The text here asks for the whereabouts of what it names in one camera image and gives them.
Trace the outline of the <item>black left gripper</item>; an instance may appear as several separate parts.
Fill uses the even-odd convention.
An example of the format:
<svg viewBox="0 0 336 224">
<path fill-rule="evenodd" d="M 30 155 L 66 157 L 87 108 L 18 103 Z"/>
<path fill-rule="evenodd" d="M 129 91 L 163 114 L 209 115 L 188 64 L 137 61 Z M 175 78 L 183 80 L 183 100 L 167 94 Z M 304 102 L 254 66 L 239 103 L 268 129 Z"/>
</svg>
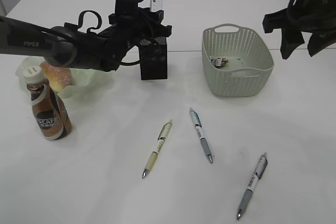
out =
<svg viewBox="0 0 336 224">
<path fill-rule="evenodd" d="M 157 53 L 157 37 L 170 37 L 172 26 L 161 24 L 164 11 L 137 8 L 132 13 L 113 13 L 108 16 L 109 27 L 99 33 L 106 39 L 103 52 L 108 59 L 122 59 L 133 47 L 146 55 Z"/>
</svg>

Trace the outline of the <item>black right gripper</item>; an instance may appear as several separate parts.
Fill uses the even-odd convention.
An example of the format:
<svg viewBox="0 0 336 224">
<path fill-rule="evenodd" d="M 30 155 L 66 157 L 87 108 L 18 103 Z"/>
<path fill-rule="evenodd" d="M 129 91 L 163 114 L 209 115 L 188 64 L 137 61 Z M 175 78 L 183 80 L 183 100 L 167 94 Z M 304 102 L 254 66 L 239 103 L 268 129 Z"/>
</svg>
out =
<svg viewBox="0 0 336 224">
<path fill-rule="evenodd" d="M 290 0 L 286 8 L 266 14 L 262 24 L 266 34 L 281 30 L 282 59 L 287 60 L 305 43 L 303 33 L 311 34 L 307 48 L 313 57 L 335 43 L 335 0 Z"/>
</svg>

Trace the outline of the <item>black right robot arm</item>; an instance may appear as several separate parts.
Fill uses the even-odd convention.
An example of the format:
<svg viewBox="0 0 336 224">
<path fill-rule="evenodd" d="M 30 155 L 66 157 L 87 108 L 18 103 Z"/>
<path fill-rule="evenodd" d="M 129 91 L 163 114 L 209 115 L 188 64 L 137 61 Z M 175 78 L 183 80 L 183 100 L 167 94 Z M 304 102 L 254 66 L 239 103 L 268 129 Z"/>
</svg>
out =
<svg viewBox="0 0 336 224">
<path fill-rule="evenodd" d="M 281 29 L 282 59 L 305 43 L 303 32 L 311 34 L 307 49 L 314 56 L 335 44 L 335 0 L 289 0 L 286 8 L 266 14 L 262 24 L 266 34 Z"/>
</svg>

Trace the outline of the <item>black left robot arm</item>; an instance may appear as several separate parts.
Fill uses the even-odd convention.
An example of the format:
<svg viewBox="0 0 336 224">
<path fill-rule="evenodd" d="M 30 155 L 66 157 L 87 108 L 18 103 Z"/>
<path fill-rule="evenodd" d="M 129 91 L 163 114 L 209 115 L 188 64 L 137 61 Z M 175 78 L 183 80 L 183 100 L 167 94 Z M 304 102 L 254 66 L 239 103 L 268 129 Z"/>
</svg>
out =
<svg viewBox="0 0 336 224">
<path fill-rule="evenodd" d="M 116 71 L 127 52 L 150 43 L 149 54 L 158 51 L 156 37 L 169 37 L 172 26 L 162 25 L 164 12 L 136 8 L 135 13 L 109 15 L 110 27 L 99 33 L 88 29 L 80 32 L 79 24 L 65 23 L 52 29 L 20 20 L 1 17 L 1 53 L 7 55 L 43 57 L 51 66 L 75 69 Z"/>
</svg>

